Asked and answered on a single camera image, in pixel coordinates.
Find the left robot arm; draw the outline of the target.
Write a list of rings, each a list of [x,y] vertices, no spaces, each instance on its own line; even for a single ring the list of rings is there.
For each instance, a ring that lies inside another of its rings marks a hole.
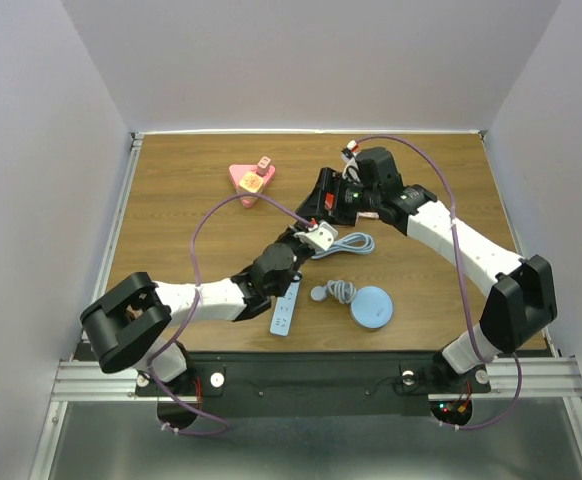
[[[328,250],[336,238],[337,231],[325,222],[309,229],[289,227],[252,264],[211,283],[158,282],[146,272],[129,275],[80,315],[102,372],[133,368],[156,376],[170,393],[186,392],[194,371],[185,349],[162,337],[167,327],[260,315],[300,278],[304,262]]]

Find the small pink charger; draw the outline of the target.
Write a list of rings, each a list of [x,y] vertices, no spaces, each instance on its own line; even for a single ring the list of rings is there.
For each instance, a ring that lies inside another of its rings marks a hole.
[[[256,174],[265,177],[271,168],[271,159],[263,156],[256,164]]]

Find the blue round socket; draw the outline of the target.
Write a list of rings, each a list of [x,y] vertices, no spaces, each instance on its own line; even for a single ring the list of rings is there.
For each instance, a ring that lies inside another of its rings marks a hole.
[[[376,286],[358,289],[351,282],[329,280],[323,286],[313,287],[310,296],[315,302],[323,302],[332,297],[347,306],[352,320],[367,330],[375,331],[387,326],[393,316],[390,296]]]

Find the red cube socket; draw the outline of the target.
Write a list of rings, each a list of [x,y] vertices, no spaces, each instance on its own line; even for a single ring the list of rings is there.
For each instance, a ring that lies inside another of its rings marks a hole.
[[[335,196],[332,193],[326,193],[324,206],[328,211],[332,211],[335,206]]]

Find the blue power strip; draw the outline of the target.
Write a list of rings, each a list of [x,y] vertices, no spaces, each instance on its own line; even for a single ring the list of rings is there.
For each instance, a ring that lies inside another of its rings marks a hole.
[[[370,254],[375,249],[375,242],[371,235],[355,232],[336,240],[332,246],[322,253],[317,253],[313,260],[322,259],[336,253],[353,253],[360,255]],[[297,273],[284,296],[276,301],[270,325],[270,333],[278,336],[287,336],[290,330],[292,316],[299,292],[302,275]],[[357,294],[357,289],[351,282],[330,280],[323,287],[316,287],[313,298],[322,301],[332,295],[341,304],[351,304]]]

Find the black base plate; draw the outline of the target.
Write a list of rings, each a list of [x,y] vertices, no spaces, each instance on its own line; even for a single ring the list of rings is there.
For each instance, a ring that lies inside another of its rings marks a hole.
[[[137,394],[165,405],[173,392],[222,418],[427,416],[433,398],[490,390],[474,370],[443,372],[431,351],[193,352],[189,360],[183,379]]]

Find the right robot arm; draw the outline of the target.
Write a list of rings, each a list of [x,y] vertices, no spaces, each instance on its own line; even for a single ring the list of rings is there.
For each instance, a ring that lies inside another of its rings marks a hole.
[[[512,354],[557,317],[552,267],[540,255],[524,258],[495,244],[459,220],[421,185],[403,182],[392,153],[350,142],[341,172],[321,169],[311,193],[297,208],[307,220],[353,226],[361,213],[417,240],[455,266],[459,286],[472,282],[485,296],[479,322],[436,354],[434,384],[453,390],[474,367]]]

